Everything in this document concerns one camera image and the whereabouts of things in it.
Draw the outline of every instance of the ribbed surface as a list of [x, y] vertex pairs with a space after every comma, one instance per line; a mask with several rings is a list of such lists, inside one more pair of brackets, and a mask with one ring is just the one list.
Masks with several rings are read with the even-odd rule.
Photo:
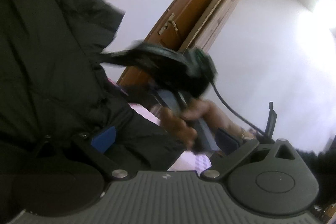
[[281, 219], [255, 216], [233, 203], [218, 183], [194, 172], [139, 172], [115, 182], [91, 208], [61, 218], [24, 213], [14, 224], [315, 224], [309, 214]]

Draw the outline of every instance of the silver bolt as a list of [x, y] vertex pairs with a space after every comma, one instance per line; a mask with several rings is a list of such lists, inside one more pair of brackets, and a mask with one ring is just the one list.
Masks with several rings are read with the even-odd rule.
[[203, 172], [203, 175], [205, 175], [207, 178], [214, 179], [216, 177], [219, 177], [220, 173], [217, 170], [205, 170]]
[[127, 177], [128, 173], [126, 170], [117, 169], [112, 171], [111, 175], [114, 176], [115, 178], [122, 179]]

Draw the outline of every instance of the circular cover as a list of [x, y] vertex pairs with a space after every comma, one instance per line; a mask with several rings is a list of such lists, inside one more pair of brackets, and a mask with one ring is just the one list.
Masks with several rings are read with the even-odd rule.
[[55, 156], [33, 160], [16, 176], [12, 191], [26, 211], [57, 217], [90, 206], [103, 187], [102, 175], [92, 166]]
[[228, 177], [231, 195], [258, 213], [285, 216], [305, 210], [316, 198], [319, 187], [302, 162], [260, 161], [243, 165]]

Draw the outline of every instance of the door panel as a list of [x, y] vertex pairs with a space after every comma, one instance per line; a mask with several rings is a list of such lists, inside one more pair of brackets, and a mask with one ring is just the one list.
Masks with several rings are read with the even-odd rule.
[[[145, 38], [145, 41], [159, 43], [177, 51], [211, 1], [174, 0]], [[147, 83], [149, 78], [143, 71], [128, 67], [121, 75], [118, 84], [141, 85]]]

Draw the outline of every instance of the black cable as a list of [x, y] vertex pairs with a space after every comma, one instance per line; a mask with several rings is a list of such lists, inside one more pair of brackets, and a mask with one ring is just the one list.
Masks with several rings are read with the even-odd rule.
[[221, 102], [223, 103], [223, 105], [226, 106], [226, 108], [231, 111], [234, 115], [236, 115], [239, 119], [241, 119], [243, 122], [247, 123], [250, 127], [252, 127], [253, 129], [255, 129], [256, 131], [258, 131], [259, 133], [261, 133], [263, 136], [265, 136], [265, 132], [263, 132], [263, 130], [261, 130], [260, 128], [258, 128], [257, 126], [255, 126], [254, 124], [252, 124], [251, 122], [249, 122], [248, 120], [246, 120], [244, 117], [242, 117], [241, 115], [239, 115], [237, 112], [235, 112], [222, 98], [222, 96], [219, 94], [218, 90], [216, 89], [216, 86], [213, 82], [211, 82], [211, 85], [213, 87], [213, 90], [215, 91], [216, 95], [218, 96], [218, 98], [221, 100]]

